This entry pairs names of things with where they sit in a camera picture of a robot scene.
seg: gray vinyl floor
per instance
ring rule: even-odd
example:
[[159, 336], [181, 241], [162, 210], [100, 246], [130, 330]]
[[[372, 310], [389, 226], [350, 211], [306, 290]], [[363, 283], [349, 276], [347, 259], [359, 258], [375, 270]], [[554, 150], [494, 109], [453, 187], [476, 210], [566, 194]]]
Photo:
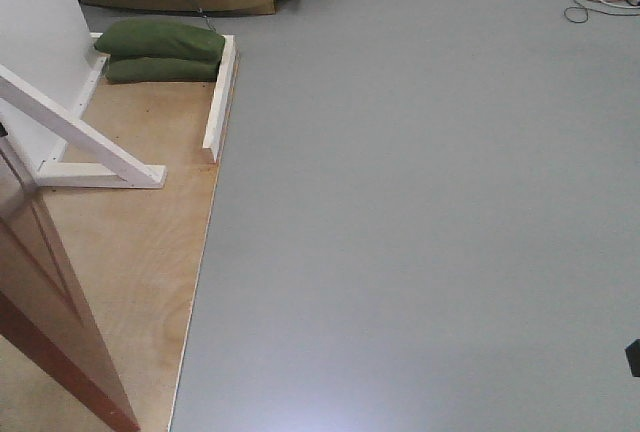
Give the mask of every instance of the gray vinyl floor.
[[242, 59], [173, 432], [640, 430], [640, 18], [568, 5], [215, 20]]

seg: white wooden beam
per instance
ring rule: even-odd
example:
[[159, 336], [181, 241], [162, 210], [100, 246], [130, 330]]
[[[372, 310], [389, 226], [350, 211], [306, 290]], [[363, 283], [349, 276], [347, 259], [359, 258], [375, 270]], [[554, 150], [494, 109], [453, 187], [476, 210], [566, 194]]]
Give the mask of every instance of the white wooden beam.
[[135, 184], [131, 186], [157, 188], [164, 183], [164, 167], [143, 164], [3, 65], [0, 65], [0, 97], [69, 143], [93, 154], [118, 177]]
[[[164, 177], [166, 168], [161, 165], [149, 165], [152, 171]], [[102, 164], [45, 162], [38, 172], [37, 182], [40, 186], [52, 187], [108, 187], [108, 188], [156, 188], [162, 183], [148, 185], [127, 182]]]
[[231, 107], [233, 86], [237, 75], [236, 61], [238, 60], [238, 52], [235, 37], [225, 35], [224, 38], [226, 39], [225, 46], [222, 52], [216, 87], [213, 91], [209, 120], [207, 121], [204, 140], [202, 141], [202, 148], [210, 152], [210, 158], [213, 162], [217, 162], [220, 155], [222, 133], [225, 119], [228, 115], [227, 112]]
[[[80, 94], [76, 99], [76, 103], [73, 105], [73, 107], [70, 110], [71, 115], [73, 115], [74, 117], [77, 117], [79, 119], [82, 118], [82, 115], [84, 114], [84, 111], [87, 109], [89, 102], [91, 102], [91, 97], [93, 97], [96, 87], [98, 86], [98, 82], [100, 81], [100, 75], [102, 75], [102, 69], [104, 68], [104, 64], [106, 62], [107, 62], [107, 55], [103, 55], [101, 57], [98, 57], [98, 59], [96, 60], [96, 63], [91, 68], [91, 73], [89, 74], [89, 77], [87, 77], [87, 80], [82, 86], [82, 90], [80, 91]], [[59, 137], [58, 141], [53, 147], [53, 150], [51, 151], [51, 154], [49, 155], [48, 160], [53, 160], [54, 162], [57, 162], [60, 159], [62, 159], [62, 156], [67, 150], [67, 145], [69, 145], [69, 143], [62, 137]]]

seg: green cushion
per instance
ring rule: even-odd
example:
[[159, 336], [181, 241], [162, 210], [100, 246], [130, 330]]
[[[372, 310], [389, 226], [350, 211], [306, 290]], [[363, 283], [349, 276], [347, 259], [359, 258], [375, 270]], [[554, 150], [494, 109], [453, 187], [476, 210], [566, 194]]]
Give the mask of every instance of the green cushion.
[[109, 27], [96, 40], [100, 52], [123, 57], [173, 57], [219, 62], [224, 37], [180, 22], [128, 19]]
[[219, 63], [164, 57], [111, 56], [105, 76], [109, 82], [214, 82]]

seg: plywood floor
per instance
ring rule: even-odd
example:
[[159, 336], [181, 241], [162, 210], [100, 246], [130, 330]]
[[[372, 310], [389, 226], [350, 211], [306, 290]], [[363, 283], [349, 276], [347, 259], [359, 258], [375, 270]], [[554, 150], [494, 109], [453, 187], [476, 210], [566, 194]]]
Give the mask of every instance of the plywood floor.
[[[100, 84], [87, 122], [150, 164], [162, 190], [51, 189], [60, 235], [143, 431], [168, 429], [218, 166], [200, 150], [214, 84]], [[70, 149], [65, 159], [90, 160]], [[2, 432], [106, 432], [0, 340]]]

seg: white wall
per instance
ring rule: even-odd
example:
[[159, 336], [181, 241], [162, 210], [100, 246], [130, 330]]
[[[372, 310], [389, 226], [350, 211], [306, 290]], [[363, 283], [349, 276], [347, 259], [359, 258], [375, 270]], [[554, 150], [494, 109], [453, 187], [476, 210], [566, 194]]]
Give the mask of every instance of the white wall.
[[[64, 107], [76, 102], [95, 63], [77, 0], [0, 0], [0, 64]], [[0, 120], [37, 168], [57, 136], [0, 100]]]

